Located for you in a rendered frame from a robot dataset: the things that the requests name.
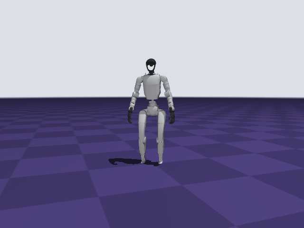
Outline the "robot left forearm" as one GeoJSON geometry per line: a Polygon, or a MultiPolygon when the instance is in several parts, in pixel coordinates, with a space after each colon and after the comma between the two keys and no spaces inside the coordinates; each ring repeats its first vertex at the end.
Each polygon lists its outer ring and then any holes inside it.
{"type": "Polygon", "coordinates": [[[170,94],[170,96],[167,98],[167,100],[168,100],[168,106],[169,106],[169,108],[172,107],[172,110],[174,111],[173,101],[172,101],[173,98],[172,98],[171,91],[169,91],[169,94],[170,94]]]}

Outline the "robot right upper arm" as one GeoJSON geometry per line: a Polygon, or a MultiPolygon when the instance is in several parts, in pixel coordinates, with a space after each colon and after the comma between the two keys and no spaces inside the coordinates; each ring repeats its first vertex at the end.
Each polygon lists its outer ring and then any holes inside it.
{"type": "Polygon", "coordinates": [[[140,90],[140,87],[141,87],[141,83],[143,82],[143,76],[140,76],[136,79],[136,84],[135,84],[135,88],[134,88],[134,94],[133,94],[133,97],[136,97],[138,98],[139,96],[139,90],[140,90]]]}

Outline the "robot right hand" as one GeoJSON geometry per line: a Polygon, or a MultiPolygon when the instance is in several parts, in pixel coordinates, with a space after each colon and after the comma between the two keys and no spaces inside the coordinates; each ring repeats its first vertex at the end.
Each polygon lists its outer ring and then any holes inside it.
{"type": "Polygon", "coordinates": [[[133,112],[133,108],[130,107],[130,110],[128,111],[128,122],[131,124],[132,122],[130,121],[131,118],[131,113],[133,112]]]}

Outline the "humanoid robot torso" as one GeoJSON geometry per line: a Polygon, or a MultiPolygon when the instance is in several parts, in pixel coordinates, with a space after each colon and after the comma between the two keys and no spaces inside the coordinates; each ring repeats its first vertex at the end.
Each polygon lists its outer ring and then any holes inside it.
{"type": "Polygon", "coordinates": [[[147,106],[147,115],[158,116],[159,106],[156,104],[156,101],[154,101],[154,99],[158,99],[161,93],[160,75],[158,73],[153,73],[154,75],[151,76],[148,74],[145,74],[142,78],[146,99],[152,100],[149,101],[149,105],[147,106]]]}

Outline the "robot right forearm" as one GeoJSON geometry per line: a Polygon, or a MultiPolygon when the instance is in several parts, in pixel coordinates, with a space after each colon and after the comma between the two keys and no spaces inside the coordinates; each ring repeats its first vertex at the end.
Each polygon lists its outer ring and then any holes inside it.
{"type": "MultiPolygon", "coordinates": [[[[134,92],[133,92],[133,94],[134,94],[134,92]]],[[[133,97],[133,95],[132,95],[131,102],[130,102],[130,107],[132,107],[133,110],[134,110],[136,100],[137,100],[136,97],[133,97]]],[[[130,110],[130,107],[129,107],[129,110],[130,110]]]]}

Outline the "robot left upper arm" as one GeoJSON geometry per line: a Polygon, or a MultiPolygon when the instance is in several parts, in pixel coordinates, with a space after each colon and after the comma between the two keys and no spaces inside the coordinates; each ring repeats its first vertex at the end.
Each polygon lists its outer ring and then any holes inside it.
{"type": "Polygon", "coordinates": [[[166,76],[160,76],[160,81],[163,82],[163,86],[164,86],[164,89],[165,89],[165,96],[166,97],[169,97],[170,94],[169,94],[169,91],[170,91],[170,86],[169,86],[169,83],[168,83],[168,79],[166,76]]]}

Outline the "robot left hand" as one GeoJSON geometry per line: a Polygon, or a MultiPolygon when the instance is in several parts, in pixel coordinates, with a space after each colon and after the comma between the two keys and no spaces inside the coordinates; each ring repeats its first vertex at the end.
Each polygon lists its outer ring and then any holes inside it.
{"type": "Polygon", "coordinates": [[[172,107],[169,108],[169,111],[171,113],[169,119],[171,118],[171,121],[169,122],[170,124],[173,124],[175,122],[175,115],[174,115],[174,111],[172,110],[172,107]]]}

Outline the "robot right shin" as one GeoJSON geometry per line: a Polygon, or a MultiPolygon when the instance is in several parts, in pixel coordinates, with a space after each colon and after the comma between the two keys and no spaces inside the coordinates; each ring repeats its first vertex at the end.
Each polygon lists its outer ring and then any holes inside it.
{"type": "Polygon", "coordinates": [[[142,141],[139,140],[139,151],[141,154],[142,161],[145,161],[145,151],[146,151],[146,143],[143,144],[142,141]]]}

